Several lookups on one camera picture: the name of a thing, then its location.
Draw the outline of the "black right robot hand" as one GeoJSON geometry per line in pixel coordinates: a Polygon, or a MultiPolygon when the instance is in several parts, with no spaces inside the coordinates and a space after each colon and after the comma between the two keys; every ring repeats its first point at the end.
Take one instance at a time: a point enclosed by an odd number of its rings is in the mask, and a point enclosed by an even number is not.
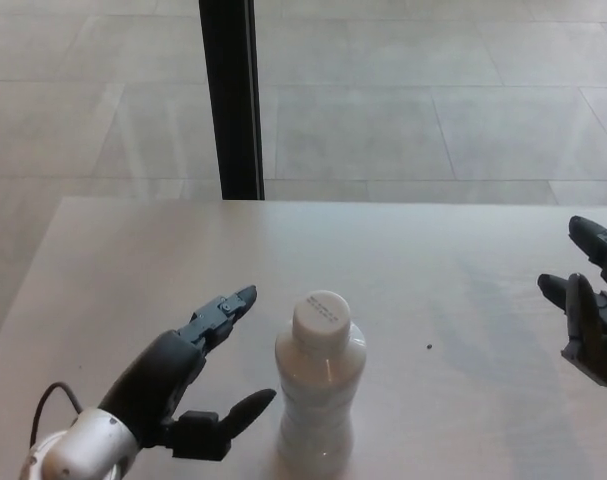
{"type": "MultiPolygon", "coordinates": [[[[607,284],[607,228],[575,215],[569,220],[568,230],[570,239],[589,262],[600,268],[607,284]]],[[[580,273],[566,279],[541,274],[537,285],[544,298],[565,314],[568,343],[561,356],[607,388],[607,292],[595,292],[580,273]]]]}

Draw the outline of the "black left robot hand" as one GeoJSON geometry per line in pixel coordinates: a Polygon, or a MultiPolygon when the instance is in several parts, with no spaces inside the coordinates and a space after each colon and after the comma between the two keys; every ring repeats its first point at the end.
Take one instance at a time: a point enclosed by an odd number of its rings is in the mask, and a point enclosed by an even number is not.
{"type": "Polygon", "coordinates": [[[219,296],[195,311],[183,327],[159,335],[121,374],[99,408],[120,420],[143,449],[162,446],[175,458],[222,461],[232,440],[275,398],[275,390],[249,395],[223,419],[208,411],[187,411],[176,420],[172,415],[207,355],[227,340],[256,298],[254,285],[219,296]]]}

